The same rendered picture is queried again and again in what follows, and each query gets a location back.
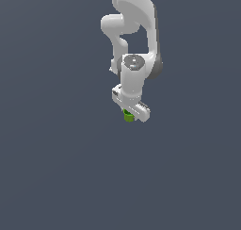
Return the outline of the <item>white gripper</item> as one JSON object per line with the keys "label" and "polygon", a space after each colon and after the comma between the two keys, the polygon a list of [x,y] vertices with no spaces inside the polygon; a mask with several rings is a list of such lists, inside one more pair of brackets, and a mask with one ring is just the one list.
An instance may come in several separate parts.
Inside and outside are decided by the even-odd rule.
{"label": "white gripper", "polygon": [[130,115],[133,116],[133,120],[140,120],[145,123],[149,120],[151,115],[150,108],[139,101],[134,106],[127,106],[121,100],[121,84],[118,84],[116,87],[112,89],[112,100],[119,105],[121,111],[124,113],[125,118],[128,118]]}

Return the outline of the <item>small green block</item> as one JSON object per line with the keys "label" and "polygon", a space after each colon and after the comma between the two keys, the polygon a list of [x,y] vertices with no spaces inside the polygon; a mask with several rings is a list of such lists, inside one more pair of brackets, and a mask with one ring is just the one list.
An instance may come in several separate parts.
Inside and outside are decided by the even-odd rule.
{"label": "small green block", "polygon": [[132,122],[135,118],[135,116],[129,111],[127,111],[126,109],[123,111],[123,114],[124,114],[124,120],[128,123]]}

